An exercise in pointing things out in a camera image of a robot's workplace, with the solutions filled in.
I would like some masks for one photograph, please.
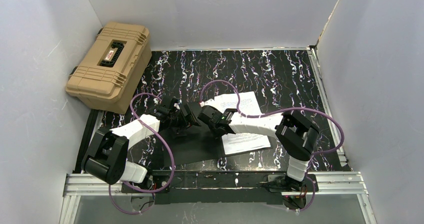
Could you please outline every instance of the cable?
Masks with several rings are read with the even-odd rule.
[[[139,211],[136,211],[136,212],[132,212],[132,211],[126,211],[126,210],[124,210],[124,209],[122,209],[122,208],[120,208],[119,206],[118,206],[118,204],[115,202],[115,200],[113,199],[113,197],[112,197],[112,191],[110,190],[111,188],[110,188],[111,186],[109,185],[109,198],[110,198],[110,200],[111,200],[111,202],[112,202],[112,204],[114,205],[114,207],[116,208],[116,209],[118,209],[120,212],[122,212],[122,213],[125,213],[125,214],[128,214],[128,215],[137,215],[137,214],[141,214],[141,213],[143,213],[143,212],[145,212],[145,211],[147,211],[148,209],[150,209],[153,205],[151,205],[151,206],[149,206],[148,208],[146,208],[145,210],[139,210]]]
[[[240,99],[240,94],[237,91],[237,88],[234,85],[232,85],[230,82],[225,81],[225,80],[213,80],[213,81],[210,81],[209,83],[207,83],[205,86],[203,86],[203,88],[202,88],[202,90],[200,92],[200,101],[202,101],[203,93],[206,90],[206,87],[208,87],[209,85],[211,85],[213,83],[217,83],[217,82],[222,82],[222,83],[225,83],[225,84],[227,84],[227,85],[229,85],[229,86],[232,87],[232,89],[234,90],[234,92],[235,92],[235,94],[237,95],[237,98],[238,98],[237,105],[236,105],[237,111],[238,111],[238,113],[240,113],[240,115],[242,115],[242,116],[244,116],[246,118],[261,118],[261,117],[267,117],[267,116],[270,116],[270,115],[275,115],[275,114],[283,113],[283,112],[286,112],[286,111],[303,110],[303,111],[309,111],[309,112],[312,112],[312,113],[321,115],[321,116],[327,118],[328,120],[330,120],[337,127],[338,131],[340,132],[340,143],[336,147],[334,147],[334,148],[332,148],[330,150],[323,150],[323,151],[314,152],[312,154],[313,156],[334,152],[334,151],[338,150],[343,145],[343,143],[345,141],[345,139],[344,139],[344,137],[345,137],[344,135],[345,134],[344,134],[344,132],[342,130],[342,127],[337,123],[337,121],[334,120],[331,116],[329,116],[329,115],[327,115],[327,114],[325,114],[325,113],[323,113],[323,112],[321,112],[319,110],[314,110],[314,109],[304,108],[304,107],[291,107],[291,108],[280,109],[280,110],[273,111],[273,112],[266,113],[266,114],[262,114],[262,115],[246,115],[246,114],[244,114],[240,110],[240,108],[239,108],[240,107],[241,99]],[[312,181],[312,179],[307,176],[307,174],[308,173],[306,172],[305,173],[305,177],[306,177],[306,179],[308,179],[308,180],[310,180],[312,182],[312,186],[313,186],[312,197],[311,197],[309,203],[304,208],[299,209],[299,210],[306,210],[312,204],[312,202],[313,202],[313,200],[315,198],[315,185],[314,185],[314,182]]]
[[[142,206],[141,206],[141,208],[140,208],[140,210],[143,210],[143,207],[147,204],[147,203],[153,203],[154,202],[154,200],[152,200],[152,201],[148,201],[148,202],[145,202]]]
[[[153,96],[153,97],[155,97],[155,98],[157,98],[159,101],[162,101],[158,96],[156,96],[156,95],[154,95],[154,94],[151,94],[151,93],[140,93],[140,94],[137,94],[137,95],[135,95],[132,99],[131,99],[131,101],[130,101],[130,103],[129,103],[129,107],[130,107],[130,109],[131,109],[131,113],[136,117],[136,119],[137,120],[139,120],[139,122],[140,122],[140,124],[142,124],[144,127],[146,127],[149,131],[151,131],[155,136],[157,136],[158,137],[158,139],[164,144],[164,146],[165,146],[165,148],[166,148],[166,150],[168,151],[168,153],[169,153],[169,157],[170,157],[170,159],[171,159],[171,175],[170,175],[170,178],[168,179],[168,182],[164,185],[164,186],[162,186],[162,187],[160,187],[159,189],[154,189],[154,190],[145,190],[145,189],[140,189],[140,188],[138,188],[138,187],[135,187],[135,186],[133,186],[133,185],[131,185],[130,183],[128,183],[127,181],[123,181],[123,184],[125,184],[126,186],[128,186],[129,188],[131,188],[131,189],[133,189],[133,190],[137,190],[137,191],[139,191],[139,192],[147,192],[147,193],[156,193],[156,192],[159,192],[159,191],[162,191],[162,190],[164,190],[165,188],[167,188],[170,184],[171,184],[171,181],[172,181],[172,179],[173,179],[173,176],[174,176],[174,172],[175,172],[175,161],[174,161],[174,156],[173,156],[173,154],[172,154],[172,151],[171,151],[171,149],[170,149],[170,147],[169,147],[169,145],[167,144],[167,142],[162,138],[162,136],[159,134],[159,133],[157,133],[153,128],[151,128],[150,126],[148,126],[147,124],[145,124],[142,120],[140,120],[140,117],[137,115],[137,113],[135,112],[135,110],[134,110],[134,107],[133,107],[133,102],[134,102],[134,100],[137,98],[137,97],[139,97],[139,96],[143,96],[143,95],[149,95],[149,96]]]

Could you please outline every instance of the tan plastic case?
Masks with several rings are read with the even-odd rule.
[[[66,92],[88,107],[125,114],[152,52],[146,27],[115,22],[101,29]]]

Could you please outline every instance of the white wall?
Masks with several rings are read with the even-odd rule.
[[[90,0],[101,23],[145,25],[153,50],[314,45],[337,0]]]
[[[379,223],[422,223],[424,0],[340,0],[318,44],[331,111]]]
[[[101,25],[88,0],[0,9],[0,223],[57,223],[89,114],[65,84]]]

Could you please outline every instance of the black marbled floor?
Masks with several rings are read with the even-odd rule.
[[[173,95],[183,102],[198,101],[200,90],[211,80],[227,80],[239,92],[255,91],[262,113],[280,108],[302,106],[324,111],[320,93],[306,51],[164,51],[153,52],[149,66],[135,94],[149,92]],[[218,84],[208,88],[206,99],[232,93]],[[135,104],[138,115],[154,105],[153,98],[144,97]],[[304,113],[322,131],[316,150],[334,147],[328,122],[319,115]],[[134,120],[130,110],[125,115],[106,112],[103,126],[119,127]],[[182,170],[287,170],[288,155],[279,142],[275,148],[208,160],[176,168]],[[163,147],[154,137],[135,145],[128,160],[163,169]],[[312,169],[319,171],[346,170],[341,167],[336,152],[313,159]]]

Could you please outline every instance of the robotic arm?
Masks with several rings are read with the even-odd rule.
[[[254,133],[278,139],[289,154],[289,166],[284,179],[271,183],[273,188],[299,190],[304,183],[305,172],[319,137],[319,129],[298,111],[264,118],[246,118],[236,109],[221,113],[213,100],[202,104],[202,111],[195,117],[187,104],[178,104],[178,99],[164,98],[140,117],[155,131],[172,129],[175,136],[182,135],[197,120],[207,124],[215,137],[232,133]],[[147,169],[126,161],[128,150],[153,133],[135,120],[119,128],[96,131],[87,150],[82,169],[108,184],[119,180],[141,183]]]
[[[319,137],[316,125],[299,111],[253,119],[243,117],[236,109],[221,113],[213,105],[211,100],[206,102],[198,118],[215,136],[254,133],[278,139],[290,157],[285,181],[301,185]]]

